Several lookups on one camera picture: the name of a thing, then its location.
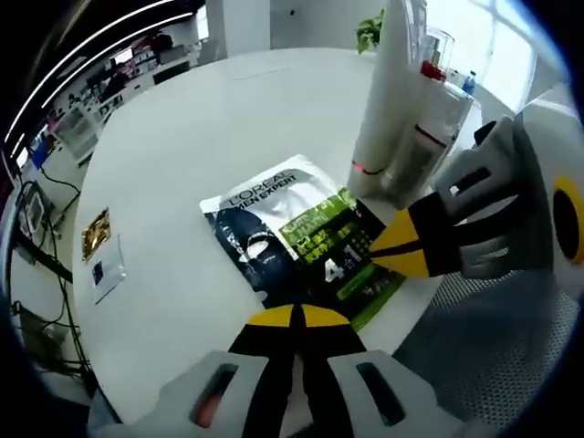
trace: green label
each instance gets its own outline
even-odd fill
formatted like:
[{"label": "green label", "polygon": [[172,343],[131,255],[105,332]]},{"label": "green label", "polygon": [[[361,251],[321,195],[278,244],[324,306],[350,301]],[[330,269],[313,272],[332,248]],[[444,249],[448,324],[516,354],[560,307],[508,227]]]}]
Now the green label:
[{"label": "green label", "polygon": [[286,241],[290,245],[295,245],[299,240],[311,235],[333,217],[350,208],[350,204],[347,203],[346,196],[342,192],[330,196],[326,201],[306,210],[303,214],[284,225],[280,229],[280,233]]}]

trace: white wall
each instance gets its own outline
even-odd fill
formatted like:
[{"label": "white wall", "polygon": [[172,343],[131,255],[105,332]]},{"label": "white wall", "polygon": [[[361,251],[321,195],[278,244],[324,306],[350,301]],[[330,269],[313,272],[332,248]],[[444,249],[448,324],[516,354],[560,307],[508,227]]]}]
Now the white wall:
[{"label": "white wall", "polygon": [[355,48],[359,22],[376,16],[387,0],[304,0],[304,47]]},{"label": "white wall", "polygon": [[[376,16],[388,0],[272,0],[271,4],[273,48],[355,48],[359,22]],[[287,42],[291,37],[297,40],[294,46]]]},{"label": "white wall", "polygon": [[297,47],[303,36],[302,14],[304,0],[272,0],[270,28],[272,48]]},{"label": "white wall", "polygon": [[223,0],[227,56],[270,49],[270,0]]},{"label": "white wall", "polygon": [[207,0],[206,5],[209,39],[217,44],[217,58],[223,59],[227,57],[223,0]]}]

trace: window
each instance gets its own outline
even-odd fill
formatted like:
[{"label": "window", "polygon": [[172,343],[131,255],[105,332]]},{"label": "window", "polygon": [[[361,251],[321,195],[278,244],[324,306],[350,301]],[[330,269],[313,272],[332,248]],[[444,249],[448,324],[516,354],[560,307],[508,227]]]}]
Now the window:
[{"label": "window", "polygon": [[197,11],[197,34],[199,39],[206,39],[209,37],[209,26],[207,24],[207,6],[202,6]]},{"label": "window", "polygon": [[525,11],[513,0],[428,0],[428,26],[454,38],[450,67],[476,73],[479,84],[511,110],[525,104],[536,53]]}]

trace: desk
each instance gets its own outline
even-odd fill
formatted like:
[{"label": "desk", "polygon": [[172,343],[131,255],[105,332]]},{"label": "desk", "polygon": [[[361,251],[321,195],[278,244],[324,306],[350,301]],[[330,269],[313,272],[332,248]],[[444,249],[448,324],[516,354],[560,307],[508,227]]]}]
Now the desk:
[{"label": "desk", "polygon": [[[232,57],[111,116],[79,199],[73,284],[89,359],[124,422],[151,410],[159,389],[210,349],[228,349],[262,310],[199,202],[297,153],[344,184],[373,63],[337,49]],[[80,236],[105,207],[128,277],[95,305]],[[360,332],[367,347],[394,352],[439,284],[407,280]]]}]

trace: spray bottle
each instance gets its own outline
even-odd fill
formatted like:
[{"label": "spray bottle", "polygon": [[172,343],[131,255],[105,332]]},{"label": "spray bottle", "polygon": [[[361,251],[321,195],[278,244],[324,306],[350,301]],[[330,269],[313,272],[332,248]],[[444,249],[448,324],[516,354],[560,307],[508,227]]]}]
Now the spray bottle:
[{"label": "spray bottle", "polygon": [[419,106],[417,89],[425,35],[425,0],[389,1],[349,174],[348,188],[357,196],[379,189],[403,127]]}]

